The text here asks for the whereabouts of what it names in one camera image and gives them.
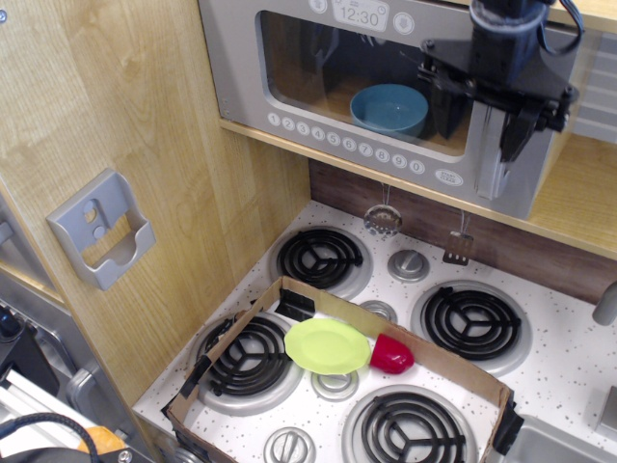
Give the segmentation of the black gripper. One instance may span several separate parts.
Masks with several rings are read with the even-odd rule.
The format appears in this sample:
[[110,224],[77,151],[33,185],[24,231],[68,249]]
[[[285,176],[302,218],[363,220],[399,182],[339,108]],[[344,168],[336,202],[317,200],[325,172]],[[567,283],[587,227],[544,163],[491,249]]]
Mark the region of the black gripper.
[[507,113],[500,161],[514,162],[535,130],[564,129],[577,90],[545,59],[560,59],[577,49],[578,37],[559,47],[549,46],[543,24],[511,34],[475,26],[468,41],[424,41],[424,61],[418,73],[431,83],[430,109],[436,130],[449,139],[469,100],[495,107]]

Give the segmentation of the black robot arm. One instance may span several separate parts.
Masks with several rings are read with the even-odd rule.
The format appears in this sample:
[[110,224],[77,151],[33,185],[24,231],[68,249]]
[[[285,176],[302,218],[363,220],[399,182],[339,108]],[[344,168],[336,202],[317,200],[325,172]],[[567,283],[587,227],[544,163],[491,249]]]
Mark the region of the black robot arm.
[[424,61],[418,76],[430,85],[435,127],[444,138],[458,127],[469,99],[506,113],[499,141],[505,163],[517,159],[535,132],[564,129],[578,90],[543,57],[577,51],[584,25],[577,6],[563,2],[577,35],[563,47],[549,46],[550,5],[549,1],[473,1],[469,41],[422,43]]

